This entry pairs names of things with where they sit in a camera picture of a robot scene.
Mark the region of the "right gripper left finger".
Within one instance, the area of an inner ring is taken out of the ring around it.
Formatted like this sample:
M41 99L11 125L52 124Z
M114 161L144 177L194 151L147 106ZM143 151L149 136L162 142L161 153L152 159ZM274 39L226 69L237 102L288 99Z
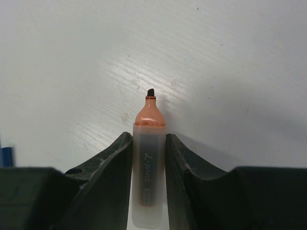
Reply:
M124 230L128 222L132 137L60 172L51 167L0 170L3 230Z

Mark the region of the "orange highlighter body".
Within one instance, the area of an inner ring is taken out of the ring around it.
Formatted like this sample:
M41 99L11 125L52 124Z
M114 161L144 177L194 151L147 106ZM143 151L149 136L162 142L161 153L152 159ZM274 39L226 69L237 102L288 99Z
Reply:
M166 122L149 89L132 134L131 218L135 227L155 230L163 213Z

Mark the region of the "dark blue pen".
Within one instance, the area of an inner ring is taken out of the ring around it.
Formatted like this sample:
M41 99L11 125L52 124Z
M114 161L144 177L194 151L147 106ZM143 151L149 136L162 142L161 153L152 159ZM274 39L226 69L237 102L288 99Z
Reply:
M12 147L4 147L0 149L0 167L13 167L13 151Z

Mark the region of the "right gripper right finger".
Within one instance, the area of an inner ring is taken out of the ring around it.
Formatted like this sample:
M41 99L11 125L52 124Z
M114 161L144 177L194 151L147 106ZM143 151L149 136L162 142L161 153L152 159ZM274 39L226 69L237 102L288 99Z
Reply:
M304 168L240 166L226 172L168 134L165 173L172 230L304 230Z

